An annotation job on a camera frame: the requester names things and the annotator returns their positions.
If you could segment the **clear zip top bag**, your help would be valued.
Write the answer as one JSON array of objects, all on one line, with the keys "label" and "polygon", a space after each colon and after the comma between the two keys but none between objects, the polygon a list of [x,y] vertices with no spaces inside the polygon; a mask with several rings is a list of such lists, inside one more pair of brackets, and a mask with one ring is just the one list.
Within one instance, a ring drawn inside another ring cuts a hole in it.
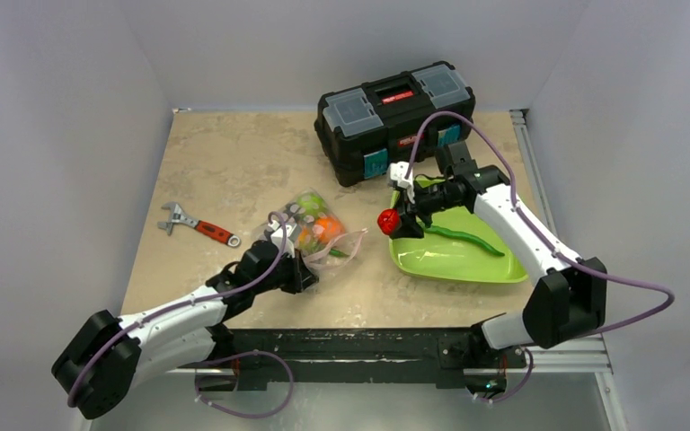
[{"label": "clear zip top bag", "polygon": [[310,269],[320,272],[341,268],[353,261],[360,251],[368,229],[351,231],[337,217],[323,196],[305,189],[279,209],[284,220],[271,220],[257,226],[252,236],[269,240],[287,228],[287,239],[302,253]]}]

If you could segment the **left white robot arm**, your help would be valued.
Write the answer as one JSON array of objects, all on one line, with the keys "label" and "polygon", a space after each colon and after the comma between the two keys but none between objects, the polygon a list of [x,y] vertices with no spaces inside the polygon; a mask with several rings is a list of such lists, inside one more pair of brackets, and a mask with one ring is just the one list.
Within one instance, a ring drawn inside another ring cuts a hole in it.
[{"label": "left white robot arm", "polygon": [[258,295],[300,294],[319,280],[298,249],[257,241],[194,291],[147,311],[92,314],[55,363],[51,374],[66,403],[87,419],[114,409],[137,385],[185,365],[237,367],[226,322],[248,311]]}]

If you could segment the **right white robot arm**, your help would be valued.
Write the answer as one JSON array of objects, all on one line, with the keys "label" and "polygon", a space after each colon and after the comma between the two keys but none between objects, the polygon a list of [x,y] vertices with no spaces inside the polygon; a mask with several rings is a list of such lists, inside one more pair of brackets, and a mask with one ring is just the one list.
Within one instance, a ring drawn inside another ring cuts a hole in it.
[{"label": "right white robot arm", "polygon": [[556,346],[599,329],[606,318],[605,265],[561,246],[535,218],[496,165],[480,167],[465,144],[441,148],[436,161],[443,179],[420,185],[409,163],[391,163],[388,180],[397,193],[378,217],[391,239],[421,239],[436,213],[464,207],[486,223],[513,252],[535,287],[520,312],[507,312],[471,328],[468,352],[490,365],[505,348]]}]

